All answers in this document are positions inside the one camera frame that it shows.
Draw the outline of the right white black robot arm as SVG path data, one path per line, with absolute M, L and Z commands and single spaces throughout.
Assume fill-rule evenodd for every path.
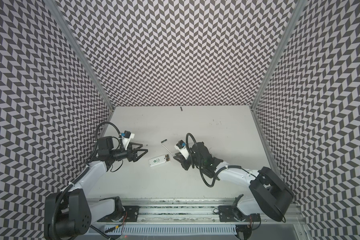
M 230 165 L 212 156 L 203 142 L 189 147 L 184 141 L 179 141 L 175 149 L 174 159 L 186 171 L 197 168 L 207 187 L 214 187 L 217 181 L 226 181 L 244 188 L 245 193 L 236 197 L 231 205 L 235 220 L 248 221 L 255 215 L 265 214 L 276 222 L 286 221 L 285 214 L 294 194 L 272 169 L 249 170 Z

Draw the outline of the white remote with barcode label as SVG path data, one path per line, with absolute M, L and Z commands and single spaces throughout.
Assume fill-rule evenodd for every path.
M 168 155 L 168 154 L 160 155 L 158 157 L 154 157 L 154 158 L 149 159 L 149 166 L 151 168 L 161 166 L 161 165 L 169 162 L 170 160 L 171 160 L 170 155 Z

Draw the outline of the clear handle screwdriver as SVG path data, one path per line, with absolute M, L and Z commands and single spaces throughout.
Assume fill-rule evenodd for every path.
M 164 143 L 162 143 L 162 146 L 169 152 L 172 157 L 175 156 L 175 154 Z

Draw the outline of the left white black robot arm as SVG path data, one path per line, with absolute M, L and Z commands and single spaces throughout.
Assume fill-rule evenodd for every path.
M 147 149 L 132 143 L 134 134 L 102 137 L 95 144 L 84 171 L 63 190 L 47 196 L 45 201 L 44 237 L 47 240 L 73 240 L 84 235 L 95 222 L 104 217 L 124 220 L 126 210 L 119 197 L 110 197 L 89 204 L 87 196 L 98 180 L 109 172 L 114 162 L 137 162 Z

